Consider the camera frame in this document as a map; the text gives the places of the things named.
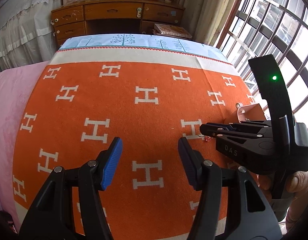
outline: human hand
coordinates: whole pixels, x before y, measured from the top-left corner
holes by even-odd
[[[258,181],[260,189],[270,202],[272,200],[270,192],[272,181],[270,177],[259,175]],[[286,229],[289,230],[300,218],[308,205],[308,171],[298,171],[290,175],[286,180],[286,190],[290,193],[295,193],[286,217]]]

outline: pink fabric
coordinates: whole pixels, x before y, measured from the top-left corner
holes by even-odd
[[[13,192],[13,155],[20,120],[32,90],[48,61],[0,73],[0,202],[20,228]]]

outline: book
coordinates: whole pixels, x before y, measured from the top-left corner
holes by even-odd
[[[186,39],[192,38],[192,35],[188,31],[179,26],[155,23],[154,30],[156,32],[156,35],[182,37]]]

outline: blue gripper pad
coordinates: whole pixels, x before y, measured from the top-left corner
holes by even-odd
[[[189,181],[195,190],[201,190],[202,166],[204,160],[200,152],[192,149],[185,137],[178,140],[178,153]]]
[[[103,190],[111,185],[118,161],[121,158],[121,152],[123,151],[123,142],[121,138],[115,137],[107,151],[110,151],[108,153],[109,157],[104,166],[103,179],[100,184]]]

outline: curtain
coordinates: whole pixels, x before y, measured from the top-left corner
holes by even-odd
[[[213,46],[235,0],[176,0],[185,7],[182,24],[193,40]]]

